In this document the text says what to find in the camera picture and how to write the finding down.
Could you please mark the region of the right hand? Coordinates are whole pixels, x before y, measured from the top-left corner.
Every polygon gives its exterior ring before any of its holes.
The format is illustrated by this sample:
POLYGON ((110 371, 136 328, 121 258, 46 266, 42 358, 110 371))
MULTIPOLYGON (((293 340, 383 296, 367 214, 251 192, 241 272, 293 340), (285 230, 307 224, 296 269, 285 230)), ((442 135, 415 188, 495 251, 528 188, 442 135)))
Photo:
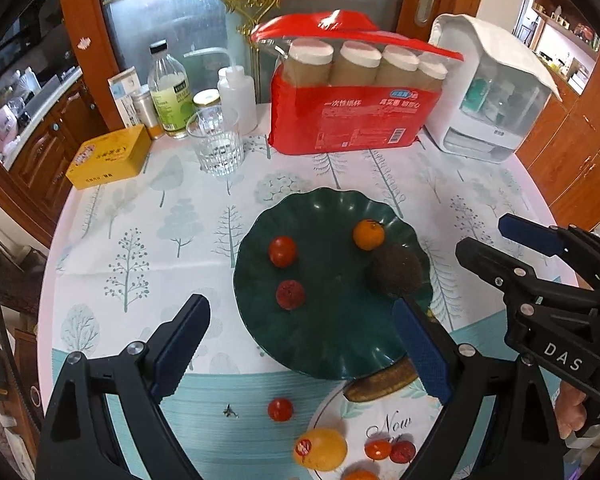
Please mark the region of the right hand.
POLYGON ((579 431, 586 421, 584 401, 586 394, 576 387, 561 382, 555 403, 555 415, 560 437, 567 439, 570 434, 579 431))

